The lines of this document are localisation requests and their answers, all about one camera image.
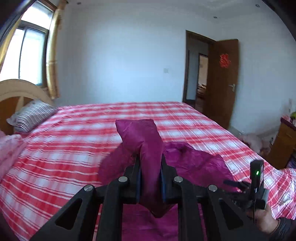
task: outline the window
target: window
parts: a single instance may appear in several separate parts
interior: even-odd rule
[[[22,79],[46,86],[46,44],[53,11],[35,2],[22,16],[9,44],[0,81]]]

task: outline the door frame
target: door frame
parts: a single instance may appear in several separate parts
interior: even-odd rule
[[[198,79],[199,79],[199,76],[200,76],[200,69],[199,69],[199,65],[200,65],[200,56],[207,57],[208,60],[209,60],[209,56],[208,56],[208,55],[205,55],[205,54],[202,54],[202,53],[198,53],[198,74],[197,74],[197,85],[196,85],[195,100],[198,98],[197,90],[198,90]]]
[[[189,38],[193,38],[196,40],[199,40],[201,42],[205,42],[209,45],[209,49],[210,49],[210,45],[212,45],[213,43],[215,43],[216,41],[213,39],[210,39],[208,37],[202,36],[200,34],[191,32],[186,30],[186,57],[185,57],[185,75],[184,75],[184,88],[183,88],[183,99],[182,102],[186,101],[186,95],[187,95],[187,88],[188,88],[188,69],[189,69],[189,49],[188,49],[188,39]]]

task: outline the purple fabric bag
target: purple fabric bag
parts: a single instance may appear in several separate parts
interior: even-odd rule
[[[177,205],[171,208],[161,200],[159,173],[162,153],[167,164],[193,184],[204,187],[215,184],[227,191],[236,191],[223,184],[225,179],[233,180],[233,177],[220,155],[197,151],[186,142],[163,143],[152,119],[116,120],[115,124],[123,142],[102,160],[100,181],[107,185],[121,176],[125,168],[133,164],[135,154],[140,154],[142,173],[140,205],[125,204],[123,207],[123,241],[178,240]],[[151,212],[161,218],[155,218]]]

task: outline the wooden cabinet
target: wooden cabinet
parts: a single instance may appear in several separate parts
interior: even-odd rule
[[[286,167],[295,148],[296,131],[282,123],[266,161],[276,169],[283,169]]]

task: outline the red plaid bedsheet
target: red plaid bedsheet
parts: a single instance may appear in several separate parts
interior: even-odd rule
[[[230,132],[178,102],[91,104],[61,107],[33,130],[27,147],[0,183],[0,210],[20,240],[28,240],[86,184],[100,186],[100,161],[121,138],[116,119],[154,120],[164,142],[186,141],[220,154],[236,180],[248,179],[260,158]],[[296,216],[296,172],[265,162],[274,217]]]

